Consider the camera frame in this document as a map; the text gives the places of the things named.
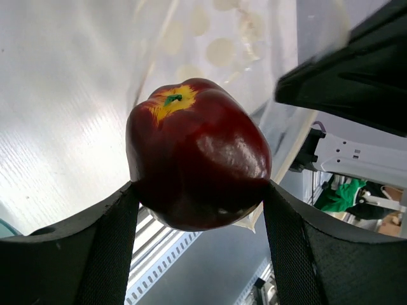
transparent plastic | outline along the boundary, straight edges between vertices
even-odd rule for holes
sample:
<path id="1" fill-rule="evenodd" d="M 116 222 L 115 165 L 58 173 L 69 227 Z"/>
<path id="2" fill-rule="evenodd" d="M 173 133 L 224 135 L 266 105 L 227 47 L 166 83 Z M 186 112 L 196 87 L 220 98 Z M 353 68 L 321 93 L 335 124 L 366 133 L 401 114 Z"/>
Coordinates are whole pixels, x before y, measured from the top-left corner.
<path id="1" fill-rule="evenodd" d="M 0 218 L 24 234 L 128 181 L 127 115 L 161 85 L 200 76 L 227 90 L 265 134 L 276 182 L 315 118 L 273 101 L 298 65 L 296 0 L 3 1 L 0 11 Z M 332 12 L 309 33 L 322 37 L 314 55 L 346 44 L 345 26 L 340 39 L 321 34 L 343 21 Z M 236 225 L 254 230 L 261 209 Z"/>

apple stem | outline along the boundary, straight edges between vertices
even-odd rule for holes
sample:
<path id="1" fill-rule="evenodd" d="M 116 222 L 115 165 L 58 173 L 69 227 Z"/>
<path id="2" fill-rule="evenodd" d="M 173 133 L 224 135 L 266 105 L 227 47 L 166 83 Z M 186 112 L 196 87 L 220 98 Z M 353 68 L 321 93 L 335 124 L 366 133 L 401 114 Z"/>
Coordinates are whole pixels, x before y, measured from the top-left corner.
<path id="1" fill-rule="evenodd" d="M 171 104 L 175 100 L 182 100 L 182 99 L 183 99 L 183 96 L 181 94 L 169 95 L 164 102 L 164 106 Z"/>

plastic bag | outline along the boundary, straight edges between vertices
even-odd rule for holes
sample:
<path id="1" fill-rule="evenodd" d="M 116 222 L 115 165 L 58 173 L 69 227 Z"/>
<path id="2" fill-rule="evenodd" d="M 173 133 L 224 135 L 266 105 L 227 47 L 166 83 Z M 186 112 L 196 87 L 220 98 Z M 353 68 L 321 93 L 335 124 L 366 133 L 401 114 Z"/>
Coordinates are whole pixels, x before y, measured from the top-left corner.
<path id="1" fill-rule="evenodd" d="M 136 102 L 147 99 L 161 85 L 192 77 L 217 82 L 259 124 L 273 154 L 272 179 L 280 182 L 316 116 L 315 111 L 273 101 L 276 80 L 298 65 L 296 1 L 189 0 L 179 4 L 149 59 Z M 343 27 L 335 37 L 343 41 L 342 32 Z M 328 46 L 329 41 L 321 40 L 314 53 L 322 56 Z M 262 209 L 260 205 L 234 225 L 254 231 Z"/>

apple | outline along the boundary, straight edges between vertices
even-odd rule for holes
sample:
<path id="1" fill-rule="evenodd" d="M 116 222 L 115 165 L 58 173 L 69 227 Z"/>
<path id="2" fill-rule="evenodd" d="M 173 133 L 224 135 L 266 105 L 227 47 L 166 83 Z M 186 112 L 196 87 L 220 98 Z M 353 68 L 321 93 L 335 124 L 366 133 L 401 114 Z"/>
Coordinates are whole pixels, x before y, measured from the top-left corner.
<path id="1" fill-rule="evenodd" d="M 208 79 L 155 90 L 126 126 L 132 185 L 162 223 L 183 231 L 231 224 L 262 201 L 267 141 L 234 98 Z"/>

